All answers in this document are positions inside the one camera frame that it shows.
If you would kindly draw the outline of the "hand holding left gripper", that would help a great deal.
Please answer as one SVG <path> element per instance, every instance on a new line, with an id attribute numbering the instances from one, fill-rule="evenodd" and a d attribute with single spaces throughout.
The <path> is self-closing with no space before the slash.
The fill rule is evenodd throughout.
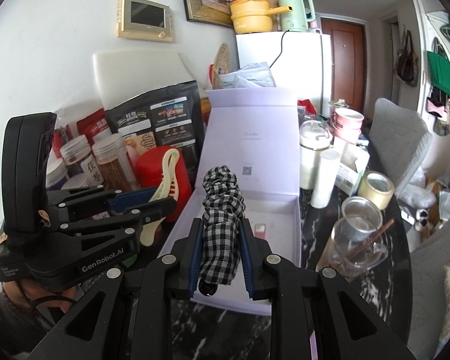
<path id="1" fill-rule="evenodd" d="M 30 308 L 33 301 L 42 297 L 62 295 L 63 297 L 67 297 L 69 299 L 75 299 L 77 287 L 74 286 L 57 294 L 44 289 L 33 280 L 21 280 L 18 282 L 10 281 L 2 283 L 2 290 L 9 300 L 11 300 L 11 302 L 15 305 L 23 308 Z M 72 304 L 68 301 L 54 300 L 45 302 L 43 305 L 46 307 L 59 308 L 62 312 L 66 313 L 71 308 Z"/>

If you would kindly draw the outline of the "green electric kettle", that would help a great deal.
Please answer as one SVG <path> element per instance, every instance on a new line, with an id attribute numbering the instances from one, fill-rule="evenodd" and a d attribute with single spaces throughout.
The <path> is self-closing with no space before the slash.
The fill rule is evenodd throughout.
<path id="1" fill-rule="evenodd" d="M 292 8 L 280 15 L 280 27 L 283 32 L 308 32 L 309 23 L 315 21 L 313 0 L 277 0 L 279 6 Z"/>

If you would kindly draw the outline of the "grey chair near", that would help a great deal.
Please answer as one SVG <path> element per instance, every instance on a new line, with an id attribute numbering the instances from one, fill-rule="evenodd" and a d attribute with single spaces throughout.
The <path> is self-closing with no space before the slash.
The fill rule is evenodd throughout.
<path id="1" fill-rule="evenodd" d="M 417 359 L 432 359 L 446 315 L 445 271 L 450 233 L 434 234 L 411 254 L 412 318 L 407 346 Z"/>

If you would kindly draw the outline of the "grey chair far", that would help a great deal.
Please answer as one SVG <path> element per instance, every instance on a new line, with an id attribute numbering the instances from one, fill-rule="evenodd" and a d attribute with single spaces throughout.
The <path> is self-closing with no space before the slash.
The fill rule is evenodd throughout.
<path id="1" fill-rule="evenodd" d="M 401 194 L 422 165 L 432 133 L 416 111 L 380 97 L 375 102 L 369 137 L 395 193 Z"/>

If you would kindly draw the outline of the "black white gingham scrunchie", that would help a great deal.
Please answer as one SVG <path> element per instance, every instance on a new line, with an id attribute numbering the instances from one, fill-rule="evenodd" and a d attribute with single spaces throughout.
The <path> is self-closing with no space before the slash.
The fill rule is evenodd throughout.
<path id="1" fill-rule="evenodd" d="M 239 226 L 245 212 L 245 198 L 228 166 L 210 169 L 202 180 L 205 198 L 203 252 L 200 281 L 208 285 L 229 285 L 240 261 Z"/>

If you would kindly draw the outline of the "white refrigerator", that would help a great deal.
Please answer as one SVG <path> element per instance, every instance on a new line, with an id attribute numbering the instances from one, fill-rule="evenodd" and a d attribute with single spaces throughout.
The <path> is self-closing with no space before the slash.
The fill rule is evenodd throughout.
<path id="1" fill-rule="evenodd" d="M 239 64 L 267 63 L 277 87 L 310 100 L 321 115 L 330 116 L 332 42 L 322 33 L 267 32 L 235 37 Z"/>

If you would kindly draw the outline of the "white open gift box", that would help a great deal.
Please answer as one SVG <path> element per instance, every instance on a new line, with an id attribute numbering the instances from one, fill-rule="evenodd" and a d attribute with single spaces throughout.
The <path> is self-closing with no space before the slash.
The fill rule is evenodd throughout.
<path id="1" fill-rule="evenodd" d="M 297 101 L 282 88 L 211 90 L 209 123 L 196 174 L 195 191 L 161 249 L 188 235 L 204 212 L 204 175 L 226 165 L 244 195 L 244 215 L 265 227 L 272 252 L 301 262 L 299 206 L 300 144 Z"/>

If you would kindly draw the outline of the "rose gold spoon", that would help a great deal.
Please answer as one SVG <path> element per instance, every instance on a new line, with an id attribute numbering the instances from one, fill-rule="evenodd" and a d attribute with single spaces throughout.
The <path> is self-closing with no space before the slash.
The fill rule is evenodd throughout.
<path id="1" fill-rule="evenodd" d="M 357 254 L 360 254 L 368 245 L 375 242 L 379 239 L 392 225 L 394 224 L 394 219 L 390 219 L 386 224 L 384 224 L 374 235 L 367 238 L 358 248 L 353 250 L 347 255 L 347 259 L 351 259 L 355 257 Z"/>

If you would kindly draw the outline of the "glass mug with cartoon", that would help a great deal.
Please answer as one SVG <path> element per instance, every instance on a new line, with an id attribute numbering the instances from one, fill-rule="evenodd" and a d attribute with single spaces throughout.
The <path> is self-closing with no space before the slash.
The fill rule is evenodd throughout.
<path id="1" fill-rule="evenodd" d="M 331 231 L 326 252 L 327 265 L 337 270 L 348 281 L 353 281 L 381 264 L 389 255 L 383 235 L 355 257 L 346 258 L 377 231 L 378 229 L 363 217 L 351 215 L 340 218 Z"/>

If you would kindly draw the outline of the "tape roll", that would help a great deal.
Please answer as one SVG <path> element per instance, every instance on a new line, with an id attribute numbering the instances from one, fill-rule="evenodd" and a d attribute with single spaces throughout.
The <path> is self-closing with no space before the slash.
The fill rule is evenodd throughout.
<path id="1" fill-rule="evenodd" d="M 366 171 L 358 187 L 358 196 L 368 199 L 381 211 L 388 206 L 394 192 L 393 182 L 374 171 Z"/>

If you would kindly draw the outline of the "black snack bag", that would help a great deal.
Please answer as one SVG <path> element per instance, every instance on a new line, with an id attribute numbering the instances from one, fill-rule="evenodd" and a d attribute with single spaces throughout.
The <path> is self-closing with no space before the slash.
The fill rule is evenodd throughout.
<path id="1" fill-rule="evenodd" d="M 194 184 L 205 138 L 200 95 L 195 80 L 140 94 L 109 109 L 105 117 L 139 155 L 160 146 L 181 151 Z"/>

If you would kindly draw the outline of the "brown label plastic jar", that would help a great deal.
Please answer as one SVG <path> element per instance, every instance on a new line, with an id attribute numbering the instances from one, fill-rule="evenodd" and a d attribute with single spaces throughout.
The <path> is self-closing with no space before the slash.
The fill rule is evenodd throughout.
<path id="1" fill-rule="evenodd" d="M 110 189 L 132 192 L 139 188 L 121 134 L 114 133 L 107 136 L 97 141 L 91 148 Z"/>

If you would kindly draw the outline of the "yellow cooking pot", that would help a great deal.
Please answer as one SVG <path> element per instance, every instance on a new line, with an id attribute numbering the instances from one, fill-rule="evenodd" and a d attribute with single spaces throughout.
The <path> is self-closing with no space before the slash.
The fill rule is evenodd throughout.
<path id="1" fill-rule="evenodd" d="M 267 0 L 233 0 L 231 20 L 236 34 L 267 33 L 273 30 L 273 16 L 290 13 L 291 6 L 270 8 Z"/>

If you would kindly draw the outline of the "grey chair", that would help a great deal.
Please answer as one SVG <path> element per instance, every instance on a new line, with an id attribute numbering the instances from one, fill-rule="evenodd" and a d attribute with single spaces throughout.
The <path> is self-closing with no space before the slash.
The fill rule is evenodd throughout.
<path id="1" fill-rule="evenodd" d="M 380 97 L 375 102 L 369 137 L 395 193 L 401 194 L 422 165 L 432 133 L 416 111 Z"/>
<path id="2" fill-rule="evenodd" d="M 417 359 L 432 359 L 446 315 L 445 271 L 450 233 L 434 234 L 411 254 L 412 318 L 407 346 Z"/>

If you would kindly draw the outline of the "pink long slim box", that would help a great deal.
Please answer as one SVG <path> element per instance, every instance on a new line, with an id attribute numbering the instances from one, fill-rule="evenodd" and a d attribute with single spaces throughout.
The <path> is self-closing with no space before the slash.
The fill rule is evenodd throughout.
<path id="1" fill-rule="evenodd" d="M 266 239 L 266 225 L 264 223 L 256 223 L 253 228 L 253 234 L 259 239 Z"/>

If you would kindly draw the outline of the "cream hair claw clip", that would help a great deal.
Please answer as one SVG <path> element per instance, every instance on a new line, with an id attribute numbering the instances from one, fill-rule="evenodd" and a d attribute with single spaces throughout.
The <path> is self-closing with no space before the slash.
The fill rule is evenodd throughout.
<path id="1" fill-rule="evenodd" d="M 165 152 L 161 162 L 162 180 L 157 191 L 150 199 L 150 203 L 167 197 L 172 197 L 176 202 L 178 201 L 179 186 L 176 179 L 176 164 L 178 163 L 179 157 L 180 152 L 175 148 Z M 165 218 L 162 217 L 154 222 L 149 219 L 146 220 L 146 224 L 143 226 L 142 232 L 140 233 L 140 244 L 147 247 L 153 244 L 156 230 L 160 227 L 161 222 L 164 219 Z"/>

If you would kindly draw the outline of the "dark label plastic jar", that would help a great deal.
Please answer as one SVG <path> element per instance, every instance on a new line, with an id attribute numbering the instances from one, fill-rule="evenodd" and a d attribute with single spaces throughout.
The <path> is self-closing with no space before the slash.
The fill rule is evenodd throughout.
<path id="1" fill-rule="evenodd" d="M 70 177 L 85 175 L 90 186 L 100 185 L 103 177 L 85 135 L 77 136 L 60 148 Z"/>

